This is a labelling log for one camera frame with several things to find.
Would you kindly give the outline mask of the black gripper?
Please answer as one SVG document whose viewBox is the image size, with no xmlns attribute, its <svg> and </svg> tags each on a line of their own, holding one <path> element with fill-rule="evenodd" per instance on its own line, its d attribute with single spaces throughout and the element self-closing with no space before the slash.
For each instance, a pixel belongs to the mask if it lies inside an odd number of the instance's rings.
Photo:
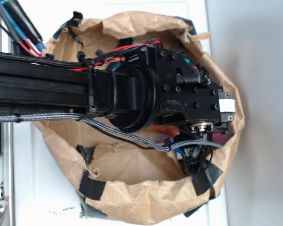
<svg viewBox="0 0 283 226">
<path fill-rule="evenodd" d="M 153 101 L 142 129 L 154 124 L 176 126 L 184 134 L 228 132 L 235 100 L 209 79 L 206 68 L 187 63 L 182 53 L 143 46 L 141 70 L 149 79 L 147 96 Z"/>
</svg>

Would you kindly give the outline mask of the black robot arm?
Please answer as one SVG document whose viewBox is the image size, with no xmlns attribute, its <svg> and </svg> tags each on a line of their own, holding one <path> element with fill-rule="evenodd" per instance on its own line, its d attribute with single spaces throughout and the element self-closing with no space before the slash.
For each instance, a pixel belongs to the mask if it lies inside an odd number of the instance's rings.
<svg viewBox="0 0 283 226">
<path fill-rule="evenodd" d="M 183 54 L 140 46 L 78 63 L 0 53 L 0 121 L 34 113 L 105 117 L 125 132 L 151 124 L 225 131 L 235 100 Z"/>
</svg>

